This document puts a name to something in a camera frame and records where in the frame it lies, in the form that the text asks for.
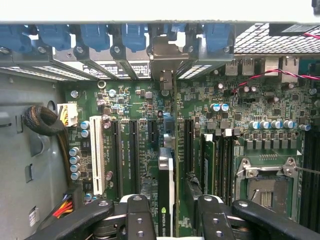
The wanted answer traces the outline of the long black expansion slot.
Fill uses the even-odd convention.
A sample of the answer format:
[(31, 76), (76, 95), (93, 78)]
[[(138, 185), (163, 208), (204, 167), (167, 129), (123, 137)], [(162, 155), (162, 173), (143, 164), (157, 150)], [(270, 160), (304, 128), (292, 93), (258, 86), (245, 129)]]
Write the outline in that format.
[(111, 150), (113, 151), (114, 167), (115, 167), (115, 189), (116, 199), (119, 200), (123, 195), (122, 184), (122, 166), (121, 166), (121, 130), (118, 120), (111, 122)]
[(184, 120), (184, 171), (193, 171), (194, 165), (194, 120)]

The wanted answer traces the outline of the blue expansion slot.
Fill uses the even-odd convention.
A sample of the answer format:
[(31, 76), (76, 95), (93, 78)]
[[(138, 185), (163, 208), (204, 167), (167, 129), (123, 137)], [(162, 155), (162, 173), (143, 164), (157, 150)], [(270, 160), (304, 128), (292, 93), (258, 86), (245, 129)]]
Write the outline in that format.
[(175, 119), (170, 112), (163, 114), (163, 127), (166, 134), (172, 134), (175, 131)]

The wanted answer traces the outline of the black RAM slot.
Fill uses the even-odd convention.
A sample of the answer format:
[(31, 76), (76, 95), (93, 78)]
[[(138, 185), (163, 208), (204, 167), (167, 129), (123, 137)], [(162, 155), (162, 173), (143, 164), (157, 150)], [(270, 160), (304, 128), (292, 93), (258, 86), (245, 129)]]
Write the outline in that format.
[(226, 204), (228, 206), (232, 203), (232, 196), (233, 196), (233, 162), (234, 162), (234, 138), (228, 137), (227, 138), (227, 148), (226, 148), (226, 157), (227, 157), (227, 176), (226, 176)]
[(217, 140), (217, 195), (221, 199), (224, 195), (224, 147), (224, 138), (220, 136)]

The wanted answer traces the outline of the thin metal locking lever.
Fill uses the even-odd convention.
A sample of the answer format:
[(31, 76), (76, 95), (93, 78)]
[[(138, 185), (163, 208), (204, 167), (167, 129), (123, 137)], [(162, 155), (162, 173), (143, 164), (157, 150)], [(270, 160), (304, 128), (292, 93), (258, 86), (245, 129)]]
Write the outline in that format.
[(301, 171), (305, 171), (305, 172), (309, 172), (309, 173), (313, 173), (313, 174), (318, 174), (318, 175), (320, 175), (320, 171), (317, 171), (317, 170), (308, 169), (308, 168), (303, 168), (303, 167), (298, 167), (298, 166), (295, 166), (294, 168), (295, 168), (296, 170), (301, 170)]

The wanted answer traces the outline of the green motherboard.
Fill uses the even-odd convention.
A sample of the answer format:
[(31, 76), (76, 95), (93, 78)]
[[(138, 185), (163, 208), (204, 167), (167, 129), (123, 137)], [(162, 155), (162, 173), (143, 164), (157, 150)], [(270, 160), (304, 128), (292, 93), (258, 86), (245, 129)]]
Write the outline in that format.
[[(297, 83), (282, 83), (279, 76), (263, 70), (255, 61), (253, 76), (227, 76), (225, 67), (195, 77), (180, 77), (177, 88), (178, 207), (174, 227), (192, 229), (192, 202), (203, 194), (201, 185), (202, 134), (215, 142), (215, 194), (217, 194), (217, 140), (224, 138), (224, 193), (227, 186), (227, 139), (234, 138), (233, 193), (235, 173), (242, 158), (254, 166), (273, 166), (293, 157), (297, 167), (320, 171), (320, 61), (300, 59)], [(112, 121), (119, 121), (121, 140), (122, 197), (143, 194), (150, 201), (154, 224), (159, 226), (159, 148), (172, 142), (164, 131), (164, 113), (171, 113), (172, 98), (153, 81), (105, 81), (68, 83), (65, 97), (77, 105), (77, 124), (69, 128), (69, 163), (74, 181), (82, 185), (85, 203), (99, 197), (116, 199), (115, 162), (112, 151)], [(94, 194), (90, 117), (102, 117), (105, 190)], [(185, 173), (184, 122), (193, 120), (193, 171)], [(148, 139), (148, 120), (156, 120), (158, 141)], [(319, 221), (320, 176), (298, 170), (298, 220), (314, 228)]]

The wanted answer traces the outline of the metal rear port block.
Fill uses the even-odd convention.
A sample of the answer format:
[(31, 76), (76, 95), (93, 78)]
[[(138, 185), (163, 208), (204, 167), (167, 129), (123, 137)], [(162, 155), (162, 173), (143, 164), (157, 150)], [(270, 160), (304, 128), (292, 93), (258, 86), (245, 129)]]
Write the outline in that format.
[(282, 70), (283, 72), (288, 72), (290, 74), (285, 74), (281, 71), (270, 72), (266, 76), (280, 77), (282, 83), (297, 83), (299, 72), (299, 62), (300, 59), (296, 56), (268, 56), (265, 58), (262, 64), (262, 69), (264, 71), (270, 70)]
[(233, 59), (225, 65), (226, 76), (253, 76), (255, 74), (255, 59)]

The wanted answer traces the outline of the open black PC case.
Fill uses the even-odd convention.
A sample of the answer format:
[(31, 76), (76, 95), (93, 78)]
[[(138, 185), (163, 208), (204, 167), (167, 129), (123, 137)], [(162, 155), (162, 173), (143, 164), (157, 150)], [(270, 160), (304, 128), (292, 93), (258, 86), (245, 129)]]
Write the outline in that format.
[[(204, 25), (211, 23), (235, 26), (233, 47), (207, 52)], [(68, 25), (71, 49), (58, 51), (41, 40), (37, 25), (56, 24)], [(110, 48), (96, 52), (86, 46), (82, 24), (106, 24)], [(123, 45), (122, 24), (146, 25), (145, 50)], [(72, 177), (71, 126), (64, 126), (57, 111), (57, 104), (68, 104), (66, 84), (151, 80), (160, 87), (151, 72), (158, 36), (188, 54), (176, 82), (189, 74), (205, 76), (234, 59), (320, 61), (320, 0), (0, 0), (0, 25), (26, 26), (32, 44), (28, 53), (0, 46), (0, 240), (25, 240), (95, 200), (118, 204), (125, 196), (145, 196), (84, 202), (82, 184)], [(198, 195), (191, 230), (174, 227), (172, 237), (160, 237), (152, 217), (156, 240), (204, 240), (197, 235), (202, 195), (225, 204), (217, 195)]]

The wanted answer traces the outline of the CPU socket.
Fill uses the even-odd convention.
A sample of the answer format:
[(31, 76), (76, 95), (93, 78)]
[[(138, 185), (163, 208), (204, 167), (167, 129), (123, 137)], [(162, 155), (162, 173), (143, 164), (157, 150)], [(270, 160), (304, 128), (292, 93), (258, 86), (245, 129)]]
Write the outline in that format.
[(235, 172), (234, 200), (250, 200), (293, 221), (299, 218), (299, 172), (290, 156), (282, 164), (252, 165), (241, 159)]

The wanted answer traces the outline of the installed RAM stick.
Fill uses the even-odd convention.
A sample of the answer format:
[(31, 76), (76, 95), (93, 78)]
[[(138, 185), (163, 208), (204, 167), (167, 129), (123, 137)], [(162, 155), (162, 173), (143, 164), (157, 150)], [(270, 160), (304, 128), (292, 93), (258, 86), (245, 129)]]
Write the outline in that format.
[(216, 146), (213, 134), (201, 135), (201, 187), (204, 195), (215, 194)]

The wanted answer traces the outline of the white expansion slot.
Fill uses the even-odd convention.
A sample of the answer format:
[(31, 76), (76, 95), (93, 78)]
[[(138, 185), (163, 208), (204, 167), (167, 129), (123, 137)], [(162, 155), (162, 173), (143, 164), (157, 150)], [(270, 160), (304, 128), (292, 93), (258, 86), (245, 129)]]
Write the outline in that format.
[(106, 189), (102, 117), (99, 115), (91, 116), (89, 124), (93, 194), (102, 195)]

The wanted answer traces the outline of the short black expansion slot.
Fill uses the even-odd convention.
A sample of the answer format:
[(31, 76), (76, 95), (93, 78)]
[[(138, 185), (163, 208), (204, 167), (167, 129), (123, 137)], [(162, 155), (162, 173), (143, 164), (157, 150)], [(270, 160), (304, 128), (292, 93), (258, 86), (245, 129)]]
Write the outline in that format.
[(158, 123), (155, 119), (147, 121), (147, 133), (149, 142), (156, 144), (158, 142)]

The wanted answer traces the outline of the blue card retention clip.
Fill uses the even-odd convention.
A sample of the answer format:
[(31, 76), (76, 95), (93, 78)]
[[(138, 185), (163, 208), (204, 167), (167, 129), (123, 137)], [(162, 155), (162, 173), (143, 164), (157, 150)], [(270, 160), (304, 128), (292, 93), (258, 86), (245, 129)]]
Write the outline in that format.
[(106, 24), (81, 24), (80, 31), (83, 43), (96, 52), (110, 48), (110, 37)]
[(67, 24), (38, 24), (38, 35), (41, 40), (57, 51), (71, 49), (71, 35)]
[(133, 53), (143, 51), (146, 45), (146, 24), (125, 23), (121, 25), (122, 44)]
[(206, 23), (203, 27), (206, 50), (209, 53), (233, 47), (235, 43), (235, 26), (229, 23)]
[(29, 53), (33, 50), (29, 30), (22, 24), (0, 24), (0, 47), (18, 53)]

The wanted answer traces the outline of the white power connector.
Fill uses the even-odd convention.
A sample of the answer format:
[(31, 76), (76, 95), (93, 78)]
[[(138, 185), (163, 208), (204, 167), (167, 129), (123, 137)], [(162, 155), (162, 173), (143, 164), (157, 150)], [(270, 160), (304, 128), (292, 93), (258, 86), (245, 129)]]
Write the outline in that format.
[(78, 124), (78, 111), (76, 103), (57, 104), (58, 119), (65, 127), (72, 127)]

